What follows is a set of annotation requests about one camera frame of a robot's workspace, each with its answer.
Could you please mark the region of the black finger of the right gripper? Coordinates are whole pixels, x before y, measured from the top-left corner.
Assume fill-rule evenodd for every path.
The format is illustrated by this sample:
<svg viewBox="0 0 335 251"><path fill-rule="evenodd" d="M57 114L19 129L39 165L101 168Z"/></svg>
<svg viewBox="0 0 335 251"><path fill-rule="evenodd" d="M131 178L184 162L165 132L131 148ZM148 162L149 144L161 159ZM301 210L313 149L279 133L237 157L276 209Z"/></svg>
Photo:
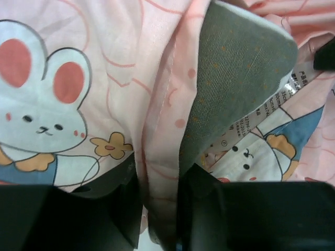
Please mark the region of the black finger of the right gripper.
<svg viewBox="0 0 335 251"><path fill-rule="evenodd" d="M335 38L316 51L313 68L316 71L335 70Z"/></svg>

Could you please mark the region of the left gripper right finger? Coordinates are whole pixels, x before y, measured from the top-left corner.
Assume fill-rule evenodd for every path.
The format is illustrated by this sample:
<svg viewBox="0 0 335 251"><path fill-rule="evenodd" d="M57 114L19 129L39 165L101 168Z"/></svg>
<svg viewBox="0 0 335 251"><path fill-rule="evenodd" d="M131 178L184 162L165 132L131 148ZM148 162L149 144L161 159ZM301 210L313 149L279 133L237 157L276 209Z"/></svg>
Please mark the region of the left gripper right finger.
<svg viewBox="0 0 335 251"><path fill-rule="evenodd" d="M221 182L194 165L178 185L183 250L334 250L334 187Z"/></svg>

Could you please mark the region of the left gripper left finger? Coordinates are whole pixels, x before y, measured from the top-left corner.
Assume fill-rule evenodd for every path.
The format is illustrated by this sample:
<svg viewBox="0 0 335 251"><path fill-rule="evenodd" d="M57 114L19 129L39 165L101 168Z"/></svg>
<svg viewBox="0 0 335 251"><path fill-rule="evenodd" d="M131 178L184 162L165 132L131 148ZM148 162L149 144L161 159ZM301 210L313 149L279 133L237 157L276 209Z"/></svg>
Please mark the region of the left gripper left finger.
<svg viewBox="0 0 335 251"><path fill-rule="evenodd" d="M1 250L134 250L142 202L133 156L68 193L1 186Z"/></svg>

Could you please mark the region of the grey pillow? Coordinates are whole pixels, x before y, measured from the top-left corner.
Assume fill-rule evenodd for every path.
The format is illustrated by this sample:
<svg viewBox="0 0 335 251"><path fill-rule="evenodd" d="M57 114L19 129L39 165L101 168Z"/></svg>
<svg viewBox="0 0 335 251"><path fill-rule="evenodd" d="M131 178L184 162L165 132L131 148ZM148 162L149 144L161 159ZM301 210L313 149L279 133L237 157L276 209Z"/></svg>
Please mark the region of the grey pillow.
<svg viewBox="0 0 335 251"><path fill-rule="evenodd" d="M199 36L197 94L180 147L180 175L288 82L297 54L294 38L281 24L210 2Z"/></svg>

